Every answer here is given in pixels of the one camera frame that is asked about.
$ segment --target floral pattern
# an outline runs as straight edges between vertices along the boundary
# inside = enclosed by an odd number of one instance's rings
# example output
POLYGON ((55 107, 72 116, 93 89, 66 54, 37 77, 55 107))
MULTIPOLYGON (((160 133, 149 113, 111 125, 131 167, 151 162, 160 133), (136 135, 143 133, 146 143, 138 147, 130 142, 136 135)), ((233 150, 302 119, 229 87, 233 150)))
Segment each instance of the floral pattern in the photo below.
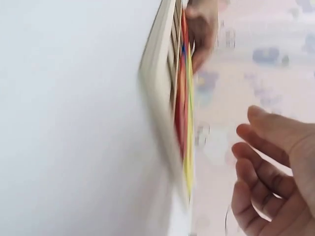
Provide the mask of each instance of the floral pattern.
POLYGON ((199 106, 206 106, 212 98, 212 93, 219 79, 217 72, 200 71, 196 81, 196 100, 199 106))
POLYGON ((303 50, 309 54, 315 54, 315 35, 308 34, 305 38, 305 44, 303 50))
POLYGON ((280 56, 280 51, 276 47, 257 48, 252 54, 252 59, 258 64, 275 64, 280 56))
POLYGON ((312 13, 315 11, 315 0, 296 0, 296 3, 302 7, 304 13, 312 13))

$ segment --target finger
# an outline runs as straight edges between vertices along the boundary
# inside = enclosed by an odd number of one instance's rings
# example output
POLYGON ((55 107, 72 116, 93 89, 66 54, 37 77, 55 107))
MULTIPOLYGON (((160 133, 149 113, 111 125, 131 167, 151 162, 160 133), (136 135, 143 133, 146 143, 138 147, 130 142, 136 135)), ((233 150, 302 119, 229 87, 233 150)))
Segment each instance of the finger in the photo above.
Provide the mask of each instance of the finger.
POLYGON ((289 156, 299 150, 304 140, 315 135, 313 124, 270 114, 257 106, 249 107, 248 119, 259 137, 283 149, 289 156))
POLYGON ((209 56, 209 50, 205 48, 196 49, 192 55, 192 71, 195 73, 200 69, 202 64, 207 60, 209 56))
POLYGON ((190 43, 190 49, 193 50, 193 43, 195 41, 194 32, 191 28, 188 28, 188 38, 190 43))
POLYGON ((281 148, 259 137, 250 125, 239 125, 236 129, 236 133, 253 148, 261 151, 278 163, 290 167, 289 156, 287 153, 281 148))
POLYGON ((233 154, 239 160, 245 158, 252 163, 252 166, 264 185, 278 196, 289 199, 296 189, 294 179, 278 170, 274 165, 262 159, 246 143, 237 143, 232 147, 233 154))
POLYGON ((251 190, 252 202, 266 216, 273 219, 285 204, 286 200, 277 198, 260 181, 251 162, 241 158, 236 163, 237 178, 243 180, 251 190))
POLYGON ((250 189, 243 181, 237 181, 234 186, 231 207, 239 226, 249 236, 260 235, 269 223, 255 211, 250 189))

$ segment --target wall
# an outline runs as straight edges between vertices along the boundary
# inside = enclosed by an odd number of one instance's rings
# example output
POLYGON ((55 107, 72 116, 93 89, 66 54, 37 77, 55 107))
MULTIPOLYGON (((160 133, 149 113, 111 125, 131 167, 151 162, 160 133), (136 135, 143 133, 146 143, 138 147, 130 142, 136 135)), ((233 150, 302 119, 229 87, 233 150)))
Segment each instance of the wall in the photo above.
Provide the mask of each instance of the wall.
POLYGON ((138 87, 159 0, 1 0, 0 235, 187 235, 138 87))

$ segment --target hand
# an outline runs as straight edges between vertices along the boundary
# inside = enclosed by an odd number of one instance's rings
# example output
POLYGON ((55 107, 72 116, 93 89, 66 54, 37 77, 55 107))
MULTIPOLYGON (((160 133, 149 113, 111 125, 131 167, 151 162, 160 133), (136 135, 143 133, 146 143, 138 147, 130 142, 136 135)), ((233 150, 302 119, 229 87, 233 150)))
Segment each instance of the hand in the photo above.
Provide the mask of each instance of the hand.
POLYGON ((218 33, 218 1, 189 0, 185 10, 190 46, 195 42, 192 70, 195 73, 211 54, 218 33))
POLYGON ((232 210, 248 236, 315 235, 315 124, 301 123, 252 106, 237 143, 238 181, 232 210), (292 169, 293 177, 262 159, 250 146, 292 169), (261 218, 253 205, 270 221, 261 218))

